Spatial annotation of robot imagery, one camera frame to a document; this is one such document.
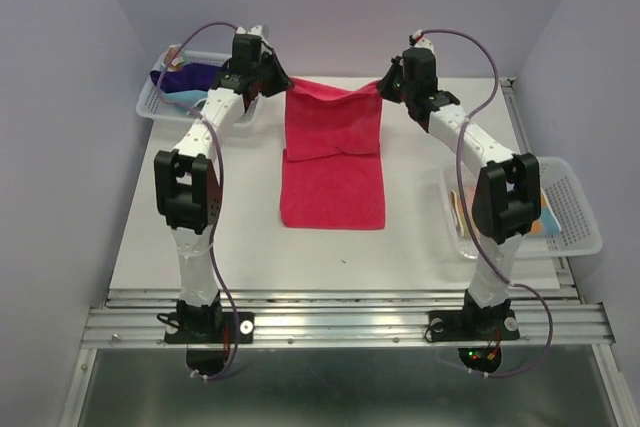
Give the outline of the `light blue towel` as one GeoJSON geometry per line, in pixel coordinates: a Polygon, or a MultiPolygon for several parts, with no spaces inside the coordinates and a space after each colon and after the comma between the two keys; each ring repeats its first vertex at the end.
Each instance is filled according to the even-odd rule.
{"type": "Polygon", "coordinates": [[[165,93],[164,101],[179,112],[188,114],[191,110],[200,111],[202,103],[207,98],[206,91],[188,90],[173,93],[165,93]]]}

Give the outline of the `orange polka dot towel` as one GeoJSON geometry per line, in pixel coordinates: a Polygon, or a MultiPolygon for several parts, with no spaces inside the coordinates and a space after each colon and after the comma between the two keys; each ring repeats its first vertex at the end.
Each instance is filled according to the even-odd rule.
{"type": "MultiPolygon", "coordinates": [[[[459,237],[470,239],[468,226],[464,220],[462,204],[457,190],[450,190],[447,194],[455,230],[459,237]]],[[[541,214],[532,224],[529,232],[532,236],[556,235],[561,232],[560,223],[551,208],[544,191],[540,192],[541,214]]]]}

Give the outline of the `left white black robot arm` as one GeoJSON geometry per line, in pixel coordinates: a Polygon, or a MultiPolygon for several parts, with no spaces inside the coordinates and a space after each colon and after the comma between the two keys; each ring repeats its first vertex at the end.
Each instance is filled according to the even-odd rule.
{"type": "Polygon", "coordinates": [[[154,158],[156,206],[176,244],[180,293],[169,314],[159,314],[168,344],[249,344],[255,315],[225,309],[228,290],[212,259],[224,185],[221,146],[261,97],[290,89],[261,27],[238,29],[224,62],[186,134],[154,158]]]}

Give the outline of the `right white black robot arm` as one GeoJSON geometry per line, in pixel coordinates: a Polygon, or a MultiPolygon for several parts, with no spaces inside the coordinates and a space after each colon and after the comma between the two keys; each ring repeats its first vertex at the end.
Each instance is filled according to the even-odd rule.
{"type": "Polygon", "coordinates": [[[478,257],[458,310],[429,312],[427,341],[516,340],[509,288],[523,238],[541,214],[540,165],[517,154],[471,122],[452,93],[440,89],[436,57],[429,47],[410,47],[391,61],[377,84],[381,97],[402,103],[409,117],[455,155],[456,179],[468,170],[476,179],[472,201],[463,201],[463,219],[478,257]]]}

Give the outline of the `pink towel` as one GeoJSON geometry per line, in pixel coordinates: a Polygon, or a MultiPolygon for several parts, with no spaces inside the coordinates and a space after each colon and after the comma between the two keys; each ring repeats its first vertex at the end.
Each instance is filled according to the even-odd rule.
{"type": "Polygon", "coordinates": [[[382,106],[373,82],[350,91],[294,81],[284,112],[280,215],[286,227],[385,227],[382,106]]]}

